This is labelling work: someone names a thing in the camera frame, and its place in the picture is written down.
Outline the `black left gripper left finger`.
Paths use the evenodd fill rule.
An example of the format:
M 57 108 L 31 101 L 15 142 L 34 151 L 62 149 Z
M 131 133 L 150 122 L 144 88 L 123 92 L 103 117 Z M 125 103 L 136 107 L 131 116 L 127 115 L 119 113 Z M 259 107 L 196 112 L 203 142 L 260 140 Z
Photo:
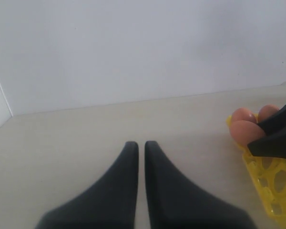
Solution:
M 121 153 L 90 188 L 47 212 L 38 229 L 133 229 L 138 192 L 139 149 L 126 142 Z

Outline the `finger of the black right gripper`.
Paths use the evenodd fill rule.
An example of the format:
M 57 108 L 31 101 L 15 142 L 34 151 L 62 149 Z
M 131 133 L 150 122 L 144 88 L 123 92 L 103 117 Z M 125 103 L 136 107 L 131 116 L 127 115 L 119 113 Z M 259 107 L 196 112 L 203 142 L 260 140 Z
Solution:
M 286 105 L 257 125 L 264 131 L 266 136 L 278 134 L 286 129 Z
M 286 159 L 286 127 L 275 134 L 249 143 L 247 147 L 253 156 Z

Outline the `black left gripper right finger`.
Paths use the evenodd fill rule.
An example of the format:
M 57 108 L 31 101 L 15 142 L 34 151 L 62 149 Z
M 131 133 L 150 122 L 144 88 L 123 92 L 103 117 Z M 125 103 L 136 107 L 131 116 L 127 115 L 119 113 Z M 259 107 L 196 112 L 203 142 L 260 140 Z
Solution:
M 189 180 L 156 141 L 145 143 L 144 160 L 151 228 L 256 228 L 244 210 L 211 195 Z

